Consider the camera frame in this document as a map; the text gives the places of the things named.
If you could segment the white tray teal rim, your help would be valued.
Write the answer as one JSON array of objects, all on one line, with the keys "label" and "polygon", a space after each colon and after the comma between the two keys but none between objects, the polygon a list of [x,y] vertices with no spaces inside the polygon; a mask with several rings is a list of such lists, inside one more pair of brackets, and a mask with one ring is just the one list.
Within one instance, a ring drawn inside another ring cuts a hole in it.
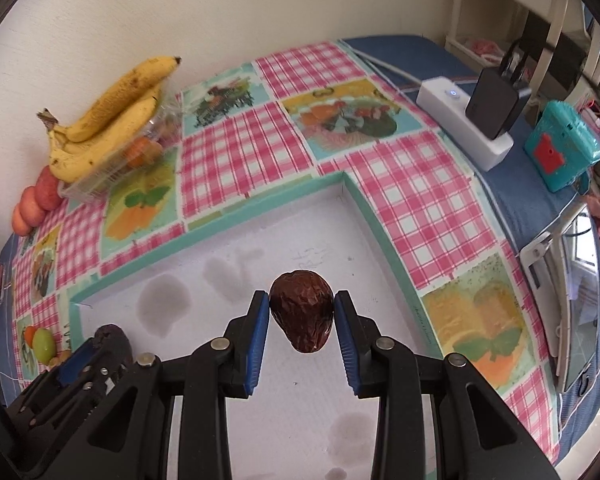
[{"label": "white tray teal rim", "polygon": [[235,479],[370,478],[378,401],[353,392],[335,333],[302,352],[273,318],[273,284],[294,271],[347,292],[383,335],[428,351],[417,296],[342,172],[273,188],[73,292],[71,339],[114,324],[135,354],[170,361],[209,346],[241,366],[247,394],[225,402]]}]

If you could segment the white power strip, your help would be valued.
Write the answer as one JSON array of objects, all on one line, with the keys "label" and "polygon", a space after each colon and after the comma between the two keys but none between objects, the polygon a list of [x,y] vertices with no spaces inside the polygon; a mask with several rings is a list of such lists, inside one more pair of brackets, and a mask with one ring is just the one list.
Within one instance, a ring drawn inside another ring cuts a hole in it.
[{"label": "white power strip", "polygon": [[425,79],[419,87],[416,104],[454,140],[482,171],[502,162],[514,146],[505,131],[488,139],[466,116],[469,94],[445,77]]}]

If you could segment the black power adapter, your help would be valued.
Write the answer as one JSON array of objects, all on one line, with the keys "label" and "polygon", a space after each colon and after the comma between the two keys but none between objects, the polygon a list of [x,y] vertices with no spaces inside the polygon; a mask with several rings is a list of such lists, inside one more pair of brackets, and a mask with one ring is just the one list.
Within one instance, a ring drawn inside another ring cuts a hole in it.
[{"label": "black power adapter", "polygon": [[530,96],[526,82],[513,82],[496,67],[487,67],[479,75],[465,116],[487,139],[494,140],[516,122]]}]

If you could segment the red apple right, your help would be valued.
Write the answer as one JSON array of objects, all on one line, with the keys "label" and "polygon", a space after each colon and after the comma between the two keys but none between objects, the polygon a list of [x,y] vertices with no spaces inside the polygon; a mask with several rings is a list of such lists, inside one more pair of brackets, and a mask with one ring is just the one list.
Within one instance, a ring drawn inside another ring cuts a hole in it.
[{"label": "red apple right", "polygon": [[34,198],[38,206],[45,211],[53,211],[62,203],[58,193],[59,180],[52,174],[49,166],[45,166],[36,180]]}]

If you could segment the red apple left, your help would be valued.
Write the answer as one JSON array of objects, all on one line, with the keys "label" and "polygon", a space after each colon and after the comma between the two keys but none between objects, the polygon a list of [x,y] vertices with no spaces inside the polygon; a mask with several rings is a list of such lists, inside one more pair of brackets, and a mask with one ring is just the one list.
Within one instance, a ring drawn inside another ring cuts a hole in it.
[{"label": "red apple left", "polygon": [[18,236],[28,236],[32,230],[32,226],[23,219],[19,205],[16,205],[12,211],[12,230]]}]

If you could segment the tangerine in plastic tray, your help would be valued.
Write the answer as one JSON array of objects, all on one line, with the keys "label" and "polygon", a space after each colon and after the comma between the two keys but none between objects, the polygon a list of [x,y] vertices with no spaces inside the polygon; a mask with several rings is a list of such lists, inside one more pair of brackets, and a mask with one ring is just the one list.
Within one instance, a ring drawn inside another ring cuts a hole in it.
[{"label": "tangerine in plastic tray", "polygon": [[125,150],[124,159],[126,166],[136,169],[154,164],[162,153],[163,148],[159,142],[142,136],[134,140]]}]

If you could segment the orange tangerine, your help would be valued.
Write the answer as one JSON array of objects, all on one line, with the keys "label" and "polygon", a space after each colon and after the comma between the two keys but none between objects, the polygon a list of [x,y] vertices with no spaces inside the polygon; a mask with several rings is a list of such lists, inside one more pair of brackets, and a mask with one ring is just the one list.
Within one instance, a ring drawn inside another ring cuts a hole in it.
[{"label": "orange tangerine", "polygon": [[34,336],[37,330],[33,325],[29,325],[23,330],[23,339],[29,348],[33,348]]}]

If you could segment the small green mango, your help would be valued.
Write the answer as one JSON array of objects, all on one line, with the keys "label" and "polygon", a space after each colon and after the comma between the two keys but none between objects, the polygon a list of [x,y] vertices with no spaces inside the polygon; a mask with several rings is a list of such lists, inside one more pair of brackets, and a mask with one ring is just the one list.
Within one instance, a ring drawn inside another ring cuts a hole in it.
[{"label": "small green mango", "polygon": [[57,356],[54,335],[46,328],[38,328],[32,338],[32,350],[39,363],[50,364],[50,361]]}]

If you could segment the red apple middle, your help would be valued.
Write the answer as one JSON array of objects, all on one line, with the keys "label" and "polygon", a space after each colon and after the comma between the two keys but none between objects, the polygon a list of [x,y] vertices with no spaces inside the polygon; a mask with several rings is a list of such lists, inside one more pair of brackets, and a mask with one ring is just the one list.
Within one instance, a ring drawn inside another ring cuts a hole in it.
[{"label": "red apple middle", "polygon": [[46,211],[36,201],[34,186],[28,186],[23,190],[19,210],[23,221],[31,228],[37,228],[44,221]]}]

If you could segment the small brown longan right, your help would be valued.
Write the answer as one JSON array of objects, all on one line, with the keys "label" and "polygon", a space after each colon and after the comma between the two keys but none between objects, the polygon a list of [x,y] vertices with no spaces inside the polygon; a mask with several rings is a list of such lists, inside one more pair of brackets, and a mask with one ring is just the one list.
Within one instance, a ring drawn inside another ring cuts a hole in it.
[{"label": "small brown longan right", "polygon": [[48,362],[47,367],[51,370],[52,368],[68,361],[68,359],[70,359],[71,356],[72,352],[70,350],[61,350],[56,354],[56,356],[50,359],[50,362]]}]

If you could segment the dark brown date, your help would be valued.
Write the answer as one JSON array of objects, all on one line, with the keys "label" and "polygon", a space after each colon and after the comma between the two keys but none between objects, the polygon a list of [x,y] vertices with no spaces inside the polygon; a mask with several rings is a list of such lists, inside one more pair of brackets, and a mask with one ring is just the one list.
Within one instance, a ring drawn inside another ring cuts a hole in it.
[{"label": "dark brown date", "polygon": [[268,305],[294,350],[314,353],[324,347],[334,322],[335,296],[320,274],[294,270],[279,275]]}]

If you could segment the white wooden shelf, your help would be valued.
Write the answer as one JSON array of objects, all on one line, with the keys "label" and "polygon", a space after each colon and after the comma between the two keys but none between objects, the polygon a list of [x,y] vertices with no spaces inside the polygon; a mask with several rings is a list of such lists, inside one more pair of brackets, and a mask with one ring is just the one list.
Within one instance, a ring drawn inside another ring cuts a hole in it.
[{"label": "white wooden shelf", "polygon": [[[497,43],[499,46],[504,44],[510,45],[509,39],[513,40],[515,32],[522,32],[522,22],[528,18],[529,14],[536,15],[542,21],[547,22],[548,29],[545,35],[545,40],[552,47],[557,48],[560,35],[565,35],[565,22],[568,16],[576,11],[569,11],[571,0],[509,0],[515,5],[515,11],[512,15],[512,21],[508,26],[507,40]],[[483,68],[486,66],[486,61],[480,61],[478,54],[472,52],[468,47],[460,42],[461,39],[467,39],[469,36],[460,32],[458,34],[458,26],[460,26],[460,14],[462,13],[463,0],[452,1],[451,24],[450,30],[445,36],[445,50],[459,54],[460,60],[468,62],[472,68]],[[600,24],[593,20],[592,32],[578,36],[580,39],[588,37],[588,50],[582,65],[584,74],[591,78],[596,84],[600,85]],[[550,62],[557,60],[557,52],[552,53],[547,49],[542,49],[539,61],[533,65],[533,73],[530,80],[530,88],[532,97],[527,104],[527,110],[531,107],[540,108],[542,99],[546,98],[544,94],[539,93],[542,83],[548,74]],[[567,102],[572,105],[579,105],[584,102],[585,98],[593,96],[593,90],[586,90],[586,81],[583,76],[579,76],[574,89],[568,94]]]}]

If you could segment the clear plastic fruit tray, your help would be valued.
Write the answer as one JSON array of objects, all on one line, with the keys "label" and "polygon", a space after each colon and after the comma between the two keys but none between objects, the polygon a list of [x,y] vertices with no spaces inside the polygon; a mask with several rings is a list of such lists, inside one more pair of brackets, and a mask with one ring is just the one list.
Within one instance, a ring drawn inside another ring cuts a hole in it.
[{"label": "clear plastic fruit tray", "polygon": [[[163,92],[155,105],[138,103],[126,110],[102,133],[82,143],[50,140],[50,168],[57,172],[58,193],[63,198],[91,203],[105,197],[116,185],[135,171],[154,166],[181,136],[182,106],[173,92]],[[150,166],[130,169],[125,150],[142,136],[159,142],[162,156]]]}]

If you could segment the yellow banana bunch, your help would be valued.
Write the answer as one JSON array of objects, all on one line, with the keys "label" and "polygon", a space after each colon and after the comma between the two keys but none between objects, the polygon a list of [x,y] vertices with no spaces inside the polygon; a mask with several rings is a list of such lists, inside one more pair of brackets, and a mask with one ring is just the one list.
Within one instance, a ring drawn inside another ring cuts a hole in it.
[{"label": "yellow banana bunch", "polygon": [[46,128],[50,173],[65,184],[91,174],[129,144],[156,116],[163,83],[179,68],[178,56],[156,56],[121,76],[71,125],[49,111],[38,112]]}]

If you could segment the red apple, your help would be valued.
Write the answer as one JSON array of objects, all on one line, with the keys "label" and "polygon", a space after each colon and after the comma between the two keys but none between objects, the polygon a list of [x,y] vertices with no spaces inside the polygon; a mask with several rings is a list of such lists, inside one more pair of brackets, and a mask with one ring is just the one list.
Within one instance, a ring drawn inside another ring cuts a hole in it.
[{"label": "red apple", "polygon": [[23,190],[19,210],[23,221],[31,228],[37,228],[44,221],[46,211],[36,201],[34,186],[28,186]]},{"label": "red apple", "polygon": [[38,206],[45,211],[53,211],[62,203],[58,193],[59,180],[52,174],[49,166],[45,166],[36,180],[34,198]]},{"label": "red apple", "polygon": [[18,236],[28,236],[32,230],[32,226],[23,219],[19,205],[16,205],[12,211],[12,230]]}]

